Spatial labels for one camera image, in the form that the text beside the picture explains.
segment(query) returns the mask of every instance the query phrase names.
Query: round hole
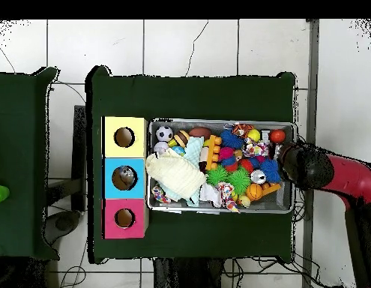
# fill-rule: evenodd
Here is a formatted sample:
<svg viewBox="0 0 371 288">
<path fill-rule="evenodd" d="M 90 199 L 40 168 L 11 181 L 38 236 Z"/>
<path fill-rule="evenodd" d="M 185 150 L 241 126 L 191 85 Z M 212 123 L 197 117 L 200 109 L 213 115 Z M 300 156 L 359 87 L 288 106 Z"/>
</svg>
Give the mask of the round hole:
<svg viewBox="0 0 371 288">
<path fill-rule="evenodd" d="M 128 208 L 122 208 L 115 214 L 115 222 L 119 227 L 131 227 L 135 221 L 134 213 Z"/>
<path fill-rule="evenodd" d="M 112 183 L 121 191 L 130 190 L 137 183 L 137 173 L 130 166 L 120 166 L 113 171 Z"/>
<path fill-rule="evenodd" d="M 121 127 L 115 132 L 114 140 L 117 146 L 128 148 L 134 143 L 134 133 L 128 127 Z"/>
</svg>

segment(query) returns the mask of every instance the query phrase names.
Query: soccer ball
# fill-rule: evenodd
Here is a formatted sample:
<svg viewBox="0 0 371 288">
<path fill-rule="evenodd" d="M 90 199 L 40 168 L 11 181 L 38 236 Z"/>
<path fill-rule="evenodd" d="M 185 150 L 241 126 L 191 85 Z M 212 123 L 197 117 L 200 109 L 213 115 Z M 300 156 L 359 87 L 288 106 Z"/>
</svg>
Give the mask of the soccer ball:
<svg viewBox="0 0 371 288">
<path fill-rule="evenodd" d="M 171 127 L 168 126 L 160 126 L 156 130 L 156 136 L 158 138 L 158 141 L 170 141 L 173 138 L 173 131 Z"/>
</svg>

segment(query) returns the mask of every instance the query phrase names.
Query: green spiky ball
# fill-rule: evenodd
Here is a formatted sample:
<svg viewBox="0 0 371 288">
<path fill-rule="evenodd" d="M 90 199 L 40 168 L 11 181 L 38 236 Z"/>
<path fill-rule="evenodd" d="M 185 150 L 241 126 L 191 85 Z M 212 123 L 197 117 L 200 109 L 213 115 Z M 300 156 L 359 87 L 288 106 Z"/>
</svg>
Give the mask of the green spiky ball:
<svg viewBox="0 0 371 288">
<path fill-rule="evenodd" d="M 215 170 L 207 171 L 207 174 L 206 182 L 213 186 L 216 186 L 219 182 L 225 182 L 228 177 L 228 172 L 221 165 L 218 165 Z"/>
<path fill-rule="evenodd" d="M 236 171 L 228 175 L 227 182 L 229 182 L 233 187 L 235 187 L 236 194 L 240 196 L 244 194 L 246 189 L 249 187 L 250 176 L 248 171 L 246 171 L 245 168 L 240 166 Z"/>
</svg>

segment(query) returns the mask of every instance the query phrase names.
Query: yellow box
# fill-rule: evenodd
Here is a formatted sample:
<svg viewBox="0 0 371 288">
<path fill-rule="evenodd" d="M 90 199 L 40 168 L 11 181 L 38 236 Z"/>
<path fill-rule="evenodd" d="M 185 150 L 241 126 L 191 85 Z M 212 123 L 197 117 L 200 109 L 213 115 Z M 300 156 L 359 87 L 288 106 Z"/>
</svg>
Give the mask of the yellow box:
<svg viewBox="0 0 371 288">
<path fill-rule="evenodd" d="M 146 147 L 147 122 L 136 117 L 105 117 L 105 157 L 144 158 Z M 129 146 L 119 146 L 116 139 L 126 145 L 125 136 L 131 135 Z"/>
</svg>

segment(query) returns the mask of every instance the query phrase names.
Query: blue box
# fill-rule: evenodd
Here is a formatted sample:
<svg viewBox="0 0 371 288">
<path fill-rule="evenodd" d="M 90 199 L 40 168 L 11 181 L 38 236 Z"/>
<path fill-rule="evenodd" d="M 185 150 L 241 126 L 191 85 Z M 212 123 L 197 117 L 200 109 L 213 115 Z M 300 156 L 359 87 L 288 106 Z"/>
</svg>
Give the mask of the blue box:
<svg viewBox="0 0 371 288">
<path fill-rule="evenodd" d="M 145 165 L 144 158 L 105 158 L 105 198 L 106 199 L 144 199 Z M 121 166 L 131 167 L 137 174 L 137 183 L 130 190 L 119 190 L 112 182 L 112 174 Z"/>
</svg>

